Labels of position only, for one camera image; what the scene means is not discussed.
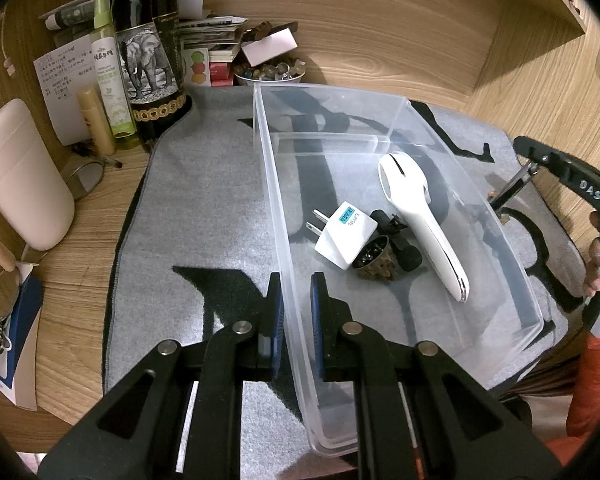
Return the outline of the orange sleeve forearm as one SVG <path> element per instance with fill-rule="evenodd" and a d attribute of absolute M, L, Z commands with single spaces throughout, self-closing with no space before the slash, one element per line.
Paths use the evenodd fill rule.
<path fill-rule="evenodd" d="M 566 436 L 545 445 L 566 466 L 600 424 L 600 337 L 588 335 L 566 421 Z"/>

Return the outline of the person right hand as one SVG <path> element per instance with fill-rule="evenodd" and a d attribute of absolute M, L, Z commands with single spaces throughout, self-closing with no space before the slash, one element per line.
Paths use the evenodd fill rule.
<path fill-rule="evenodd" d="M 598 292 L 600 292 L 600 237 L 595 237 L 588 248 L 583 293 L 585 297 L 593 298 Z"/>

